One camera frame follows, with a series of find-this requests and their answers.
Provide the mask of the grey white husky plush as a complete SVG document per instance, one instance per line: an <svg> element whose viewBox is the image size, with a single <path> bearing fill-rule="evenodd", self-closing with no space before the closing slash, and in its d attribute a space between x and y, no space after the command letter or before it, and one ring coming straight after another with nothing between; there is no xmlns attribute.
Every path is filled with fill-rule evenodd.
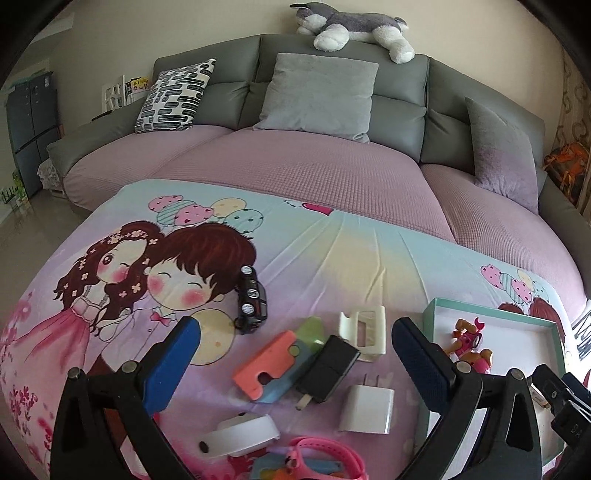
<svg viewBox="0 0 591 480"><path fill-rule="evenodd" d="M407 22L401 17L379 13L349 13L321 2L294 3L297 34L314 38L312 45L322 52L337 52L349 41L375 43L389 52L396 64L415 58L415 49L405 38Z"/></svg>

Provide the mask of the purple grey cushion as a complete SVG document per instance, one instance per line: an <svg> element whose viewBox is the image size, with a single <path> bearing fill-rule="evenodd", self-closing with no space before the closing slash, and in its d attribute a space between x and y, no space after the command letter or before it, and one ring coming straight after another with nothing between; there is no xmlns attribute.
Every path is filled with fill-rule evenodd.
<svg viewBox="0 0 591 480"><path fill-rule="evenodd" d="M475 184L539 212L537 167L529 137L488 107L466 97Z"/></svg>

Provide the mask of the grey sofa with pink cover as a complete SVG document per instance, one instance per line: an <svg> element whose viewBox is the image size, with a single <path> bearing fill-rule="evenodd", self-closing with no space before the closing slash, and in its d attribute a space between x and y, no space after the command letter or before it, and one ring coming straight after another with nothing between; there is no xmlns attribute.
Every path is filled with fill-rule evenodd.
<svg viewBox="0 0 591 480"><path fill-rule="evenodd" d="M570 314L590 297L590 229L548 178L539 210L474 183L468 99L525 132L543 156L544 122L511 99L425 55L405 65L375 45L342 56L379 70L368 143L259 130L280 53L310 54L304 36L263 34L161 57L155 73L214 59L192 126L138 134L134 102L52 143L49 156L77 207L92 211L145 179L225 185L331 206L419 230L538 274Z"/></svg>

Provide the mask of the cream plastic phone stand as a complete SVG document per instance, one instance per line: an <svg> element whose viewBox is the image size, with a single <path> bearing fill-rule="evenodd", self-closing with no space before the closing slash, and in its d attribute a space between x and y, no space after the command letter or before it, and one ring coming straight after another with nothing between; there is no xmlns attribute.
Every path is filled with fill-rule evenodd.
<svg viewBox="0 0 591 480"><path fill-rule="evenodd" d="M383 305L356 307L348 314L339 314L339 337L360 352L360 361L374 362L386 354L386 330Z"/></svg>

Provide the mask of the coral and blue toy cutter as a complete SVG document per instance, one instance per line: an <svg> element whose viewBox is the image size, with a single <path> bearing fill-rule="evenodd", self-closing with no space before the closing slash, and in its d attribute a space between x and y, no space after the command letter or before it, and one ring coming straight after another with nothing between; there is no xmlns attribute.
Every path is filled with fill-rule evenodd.
<svg viewBox="0 0 591 480"><path fill-rule="evenodd" d="M273 404L294 387L325 339L322 319L308 317L297 330L277 334L235 371L232 380L250 401Z"/></svg>

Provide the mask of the light grey cushion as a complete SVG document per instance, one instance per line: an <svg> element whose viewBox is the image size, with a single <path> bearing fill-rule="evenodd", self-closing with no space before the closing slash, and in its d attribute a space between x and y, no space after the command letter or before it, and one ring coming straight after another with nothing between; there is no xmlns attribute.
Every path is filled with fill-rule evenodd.
<svg viewBox="0 0 591 480"><path fill-rule="evenodd" d="M254 127L367 143L378 70L374 62L280 53Z"/></svg>

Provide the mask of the white round band gadget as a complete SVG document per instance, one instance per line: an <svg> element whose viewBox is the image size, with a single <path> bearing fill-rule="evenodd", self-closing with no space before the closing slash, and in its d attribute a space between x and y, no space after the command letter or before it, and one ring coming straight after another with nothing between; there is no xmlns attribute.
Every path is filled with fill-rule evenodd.
<svg viewBox="0 0 591 480"><path fill-rule="evenodd" d="M197 453L205 459L239 457L269 446L280 439L270 415L243 413L224 420L214 431L197 439Z"/></svg>

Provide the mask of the pink smart watch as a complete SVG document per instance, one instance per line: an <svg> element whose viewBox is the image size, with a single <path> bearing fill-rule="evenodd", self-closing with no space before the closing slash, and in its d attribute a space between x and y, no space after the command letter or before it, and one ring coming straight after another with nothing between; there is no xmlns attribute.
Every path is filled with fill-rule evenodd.
<svg viewBox="0 0 591 480"><path fill-rule="evenodd" d="M304 458L339 461L345 467L345 479L369 479L366 463L362 457L351 447L332 439L312 436L294 438L288 444L286 456L297 462Z"/></svg>

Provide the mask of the white side rack with books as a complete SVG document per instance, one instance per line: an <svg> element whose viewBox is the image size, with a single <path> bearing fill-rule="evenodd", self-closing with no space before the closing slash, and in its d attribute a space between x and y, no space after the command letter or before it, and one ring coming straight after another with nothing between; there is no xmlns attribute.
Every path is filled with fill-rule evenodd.
<svg viewBox="0 0 591 480"><path fill-rule="evenodd" d="M126 80L124 75L111 84L101 87L101 109L103 113L127 106L137 100L144 99L149 91L149 79L133 77Z"/></svg>

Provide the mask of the cartoon print table cloth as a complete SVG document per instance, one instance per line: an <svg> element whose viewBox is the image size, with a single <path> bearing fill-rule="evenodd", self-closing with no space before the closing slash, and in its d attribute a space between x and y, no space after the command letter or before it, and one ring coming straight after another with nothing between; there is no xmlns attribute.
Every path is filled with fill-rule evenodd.
<svg viewBox="0 0 591 480"><path fill-rule="evenodd" d="M409 315L437 340L457 316L485 327L493 371L577 363L558 285L375 219L221 186L123 187L49 258L1 334L1 397L33 458L50 455L70 368L139 360L185 316L200 342L157 424L202 479L252 477L228 449L322 436L370 478L410 460L424 409L387 330Z"/></svg>

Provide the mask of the teal rimmed white tray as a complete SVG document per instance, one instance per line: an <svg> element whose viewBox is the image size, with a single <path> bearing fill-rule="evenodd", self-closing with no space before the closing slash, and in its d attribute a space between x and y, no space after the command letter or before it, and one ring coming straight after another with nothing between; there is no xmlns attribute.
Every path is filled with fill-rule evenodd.
<svg viewBox="0 0 591 480"><path fill-rule="evenodd" d="M517 368L527 379L540 364L546 364L558 376L566 373L562 342L557 326L552 321L435 298L423 313L421 329L428 340L442 348L447 348L452 343L451 334L456 322L461 318L467 321L478 319L485 324L483 339L478 350L493 351L492 374L505 375L511 368ZM563 450L564 442L550 426L552 419L550 409L540 406L535 400L533 404L539 427L542 470L545 473L550 468L551 462ZM439 414L429 412L422 400L419 405L416 450L440 418ZM475 413L459 451L443 479L451 479L461 472L477 439L484 417L483 410Z"/></svg>

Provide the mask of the pink toy dog figure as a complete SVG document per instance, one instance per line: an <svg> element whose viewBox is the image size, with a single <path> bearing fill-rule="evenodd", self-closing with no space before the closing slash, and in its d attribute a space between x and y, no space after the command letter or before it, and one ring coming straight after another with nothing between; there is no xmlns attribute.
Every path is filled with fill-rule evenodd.
<svg viewBox="0 0 591 480"><path fill-rule="evenodd" d="M479 318L473 322L460 318L452 332L453 342L445 349L446 354L468 363L478 373L488 374L493 364L493 352L481 348L485 327Z"/></svg>

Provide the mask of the dark grey refrigerator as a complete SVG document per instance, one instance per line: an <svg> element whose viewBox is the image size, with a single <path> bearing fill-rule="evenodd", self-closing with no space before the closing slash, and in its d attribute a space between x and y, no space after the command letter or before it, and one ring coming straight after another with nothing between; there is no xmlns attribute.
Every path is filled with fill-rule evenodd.
<svg viewBox="0 0 591 480"><path fill-rule="evenodd" d="M14 163L28 198L42 189L38 168L48 159L47 146L60 139L57 90L45 71L12 87L6 102Z"/></svg>

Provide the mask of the white power adapter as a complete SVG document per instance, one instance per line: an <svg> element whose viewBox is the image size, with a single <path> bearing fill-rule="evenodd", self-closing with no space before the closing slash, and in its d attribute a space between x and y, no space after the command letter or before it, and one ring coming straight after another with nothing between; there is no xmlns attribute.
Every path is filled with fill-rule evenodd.
<svg viewBox="0 0 591 480"><path fill-rule="evenodd" d="M389 435L394 414L394 389L382 387L379 378L374 385L365 381L349 387L339 418L339 431Z"/></svg>

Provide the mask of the black power adapter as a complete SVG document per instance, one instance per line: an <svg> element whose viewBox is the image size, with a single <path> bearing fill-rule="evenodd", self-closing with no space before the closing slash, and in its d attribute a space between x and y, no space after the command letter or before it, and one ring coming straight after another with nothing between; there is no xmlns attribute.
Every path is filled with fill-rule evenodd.
<svg viewBox="0 0 591 480"><path fill-rule="evenodd" d="M301 399L295 404L298 411L311 402L324 403L358 361L361 352L338 336L331 335L314 362L297 380Z"/></svg>

